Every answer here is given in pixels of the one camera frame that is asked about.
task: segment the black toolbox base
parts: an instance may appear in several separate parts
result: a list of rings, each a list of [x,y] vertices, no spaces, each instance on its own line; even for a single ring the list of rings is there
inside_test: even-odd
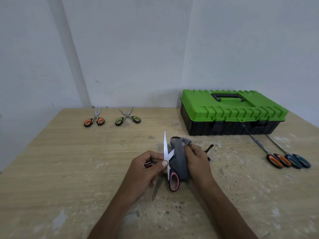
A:
[[[188,134],[197,135],[247,135],[245,124],[250,134],[270,134],[279,125],[280,121],[255,121],[255,122],[194,122],[181,103],[181,115],[185,122]]]

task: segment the green toolbox lid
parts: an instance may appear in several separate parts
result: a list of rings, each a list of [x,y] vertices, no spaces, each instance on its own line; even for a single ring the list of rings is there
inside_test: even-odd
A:
[[[181,101],[195,122],[285,121],[288,113],[254,90],[183,90]]]

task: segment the wooden table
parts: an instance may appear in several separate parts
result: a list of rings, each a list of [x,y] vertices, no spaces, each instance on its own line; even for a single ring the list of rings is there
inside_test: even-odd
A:
[[[190,137],[177,108],[134,108],[140,124],[102,109],[106,124],[85,128],[93,109],[63,109],[0,175],[0,238],[86,238],[117,191],[130,161],[163,152],[163,133]],[[260,238],[319,238],[319,129],[289,113],[271,135],[310,169],[276,169],[249,136],[195,136],[212,173]],[[272,152],[265,135],[256,135]],[[119,238],[217,238],[200,201],[182,183],[162,183],[131,208]]]

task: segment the toolbox handle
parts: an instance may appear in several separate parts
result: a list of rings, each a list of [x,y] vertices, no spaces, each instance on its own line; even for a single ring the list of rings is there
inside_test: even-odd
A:
[[[221,98],[239,98],[239,99],[241,99],[241,101],[245,101],[245,99],[242,98],[238,94],[212,94],[212,97],[214,97],[214,99],[217,100],[217,101],[221,101],[218,97],[221,97]]]

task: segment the gray cloth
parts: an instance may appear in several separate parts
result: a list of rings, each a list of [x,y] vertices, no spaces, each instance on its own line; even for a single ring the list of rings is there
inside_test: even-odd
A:
[[[178,173],[180,181],[185,181],[191,178],[188,171],[187,157],[185,155],[183,145],[183,143],[186,145],[190,145],[191,142],[192,141],[187,138],[180,137],[172,137],[170,140],[170,151],[175,148],[175,152],[173,157],[169,161],[169,166]]]

